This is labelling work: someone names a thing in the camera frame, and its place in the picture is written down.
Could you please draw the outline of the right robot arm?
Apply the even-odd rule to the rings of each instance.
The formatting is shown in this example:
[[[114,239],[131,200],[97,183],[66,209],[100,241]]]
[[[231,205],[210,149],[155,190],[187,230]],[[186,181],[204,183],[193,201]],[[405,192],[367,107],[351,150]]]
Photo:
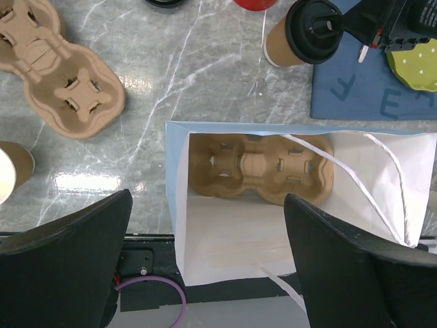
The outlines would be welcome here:
[[[317,37],[340,38],[346,32],[361,44],[386,53],[409,51],[436,38],[436,0],[359,1],[346,13],[331,9],[318,14]]]

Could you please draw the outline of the brown paper cup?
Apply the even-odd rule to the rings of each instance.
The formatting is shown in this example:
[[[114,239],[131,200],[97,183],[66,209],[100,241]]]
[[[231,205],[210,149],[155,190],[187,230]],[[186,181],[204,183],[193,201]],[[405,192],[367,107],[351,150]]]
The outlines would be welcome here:
[[[303,61],[294,54],[287,41],[285,16],[267,35],[264,43],[264,55],[276,67],[290,67],[303,64]]]
[[[33,155],[24,146],[1,141],[1,204],[30,179],[35,165]]]

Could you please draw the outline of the light blue paper bag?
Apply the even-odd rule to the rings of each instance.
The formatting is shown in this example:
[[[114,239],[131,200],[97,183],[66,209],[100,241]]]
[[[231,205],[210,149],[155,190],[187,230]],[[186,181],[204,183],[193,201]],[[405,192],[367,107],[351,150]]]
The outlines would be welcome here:
[[[316,126],[165,125],[166,192],[186,286],[265,277],[327,278],[341,256],[331,228],[390,250],[419,244],[434,133]]]

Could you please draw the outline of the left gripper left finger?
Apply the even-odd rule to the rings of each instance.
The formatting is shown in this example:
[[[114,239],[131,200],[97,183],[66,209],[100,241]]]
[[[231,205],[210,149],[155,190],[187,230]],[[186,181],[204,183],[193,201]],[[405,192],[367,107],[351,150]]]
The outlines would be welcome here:
[[[132,210],[124,189],[1,240],[2,327],[106,327]]]

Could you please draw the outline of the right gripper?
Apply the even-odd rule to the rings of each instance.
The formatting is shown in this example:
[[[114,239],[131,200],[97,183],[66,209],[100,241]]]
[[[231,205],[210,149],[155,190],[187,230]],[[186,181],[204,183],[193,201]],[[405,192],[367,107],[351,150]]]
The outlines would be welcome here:
[[[359,1],[342,14],[330,1],[316,22],[330,22],[331,32],[346,32],[382,51],[409,51],[434,38],[433,1]]]

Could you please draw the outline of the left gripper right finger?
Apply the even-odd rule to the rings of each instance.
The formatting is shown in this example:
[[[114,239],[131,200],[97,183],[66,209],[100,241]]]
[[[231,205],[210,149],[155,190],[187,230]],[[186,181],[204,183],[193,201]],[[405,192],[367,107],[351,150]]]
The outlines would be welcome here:
[[[297,195],[285,224],[311,327],[435,327],[436,254],[380,238]]]

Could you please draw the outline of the black cup lid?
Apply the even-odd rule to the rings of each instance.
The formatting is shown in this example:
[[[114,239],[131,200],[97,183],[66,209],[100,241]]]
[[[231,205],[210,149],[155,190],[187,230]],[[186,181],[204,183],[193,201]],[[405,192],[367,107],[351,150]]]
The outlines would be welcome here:
[[[184,0],[145,0],[145,2],[159,8],[173,8],[181,5]]]
[[[307,64],[322,64],[339,48],[343,14],[330,1],[296,1],[285,17],[285,36],[293,52]]]

